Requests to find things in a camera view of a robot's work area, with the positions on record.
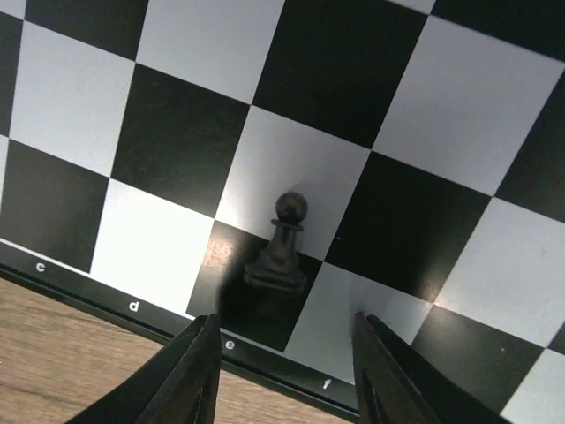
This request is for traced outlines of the black white chess board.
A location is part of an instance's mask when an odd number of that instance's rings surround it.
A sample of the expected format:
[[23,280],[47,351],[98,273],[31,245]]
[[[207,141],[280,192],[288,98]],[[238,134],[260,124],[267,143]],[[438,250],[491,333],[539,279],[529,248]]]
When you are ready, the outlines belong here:
[[[244,280],[302,194],[307,281]],[[4,1],[1,267],[358,417],[383,320],[513,423],[564,420],[561,1]]]

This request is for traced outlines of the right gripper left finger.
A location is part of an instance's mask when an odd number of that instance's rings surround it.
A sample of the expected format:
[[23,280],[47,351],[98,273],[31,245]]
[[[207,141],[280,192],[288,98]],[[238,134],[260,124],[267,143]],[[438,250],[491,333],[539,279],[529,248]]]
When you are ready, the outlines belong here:
[[221,370],[219,318],[197,317],[70,423],[212,423]]

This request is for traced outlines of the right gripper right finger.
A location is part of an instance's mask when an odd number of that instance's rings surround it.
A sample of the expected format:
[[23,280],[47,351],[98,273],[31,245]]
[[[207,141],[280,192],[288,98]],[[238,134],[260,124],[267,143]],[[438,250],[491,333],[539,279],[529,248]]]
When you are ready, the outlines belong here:
[[361,423],[504,424],[374,315],[355,314],[352,352]]

